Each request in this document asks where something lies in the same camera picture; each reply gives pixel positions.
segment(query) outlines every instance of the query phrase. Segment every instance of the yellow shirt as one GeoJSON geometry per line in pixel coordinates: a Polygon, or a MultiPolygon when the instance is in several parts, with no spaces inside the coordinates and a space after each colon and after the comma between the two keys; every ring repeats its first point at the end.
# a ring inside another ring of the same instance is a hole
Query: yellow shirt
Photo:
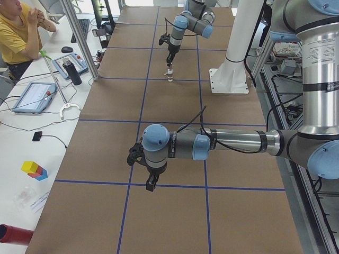
{"type": "MultiPolygon", "coordinates": [[[[31,59],[19,52],[26,48],[28,41],[28,12],[30,6],[25,3],[21,3],[22,14],[20,15],[23,21],[23,26],[17,26],[13,24],[9,19],[0,14],[0,52],[3,60],[8,64],[19,64],[21,62],[31,61],[31,59]]],[[[42,48],[40,35],[39,49],[42,48]]]]}

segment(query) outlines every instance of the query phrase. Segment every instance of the keyboard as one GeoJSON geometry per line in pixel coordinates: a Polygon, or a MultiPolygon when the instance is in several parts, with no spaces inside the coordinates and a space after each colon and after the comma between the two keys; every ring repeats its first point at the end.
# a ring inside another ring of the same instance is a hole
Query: keyboard
{"type": "MultiPolygon", "coordinates": [[[[84,37],[85,39],[87,39],[87,34],[88,34],[88,28],[90,26],[90,20],[89,19],[78,19],[79,20],[79,24],[81,27],[81,30],[83,31],[84,37]]],[[[76,38],[75,35],[73,33],[72,38],[70,40],[72,43],[76,42],[76,38]]]]}

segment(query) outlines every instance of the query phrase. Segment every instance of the yellow block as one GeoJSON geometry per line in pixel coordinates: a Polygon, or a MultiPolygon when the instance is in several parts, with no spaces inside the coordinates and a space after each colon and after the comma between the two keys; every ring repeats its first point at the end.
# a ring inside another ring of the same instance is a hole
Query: yellow block
{"type": "Polygon", "coordinates": [[[21,167],[21,170],[27,174],[34,174],[37,172],[39,165],[34,161],[25,161],[21,167]]]}

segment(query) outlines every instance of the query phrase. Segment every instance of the black computer mouse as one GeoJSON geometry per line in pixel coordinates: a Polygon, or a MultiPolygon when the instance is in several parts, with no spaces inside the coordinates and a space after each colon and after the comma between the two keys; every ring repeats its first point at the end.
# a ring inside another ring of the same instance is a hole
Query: black computer mouse
{"type": "Polygon", "coordinates": [[[61,49],[62,53],[71,53],[73,52],[73,48],[72,47],[68,47],[68,46],[64,46],[61,49]]]}

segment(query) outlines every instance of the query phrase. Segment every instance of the red cylinder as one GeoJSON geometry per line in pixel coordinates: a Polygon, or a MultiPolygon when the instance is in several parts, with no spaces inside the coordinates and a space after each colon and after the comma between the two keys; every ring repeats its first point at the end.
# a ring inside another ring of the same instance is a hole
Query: red cylinder
{"type": "Polygon", "coordinates": [[[7,242],[18,245],[28,245],[34,231],[21,229],[15,226],[0,225],[0,242],[7,242]]]}

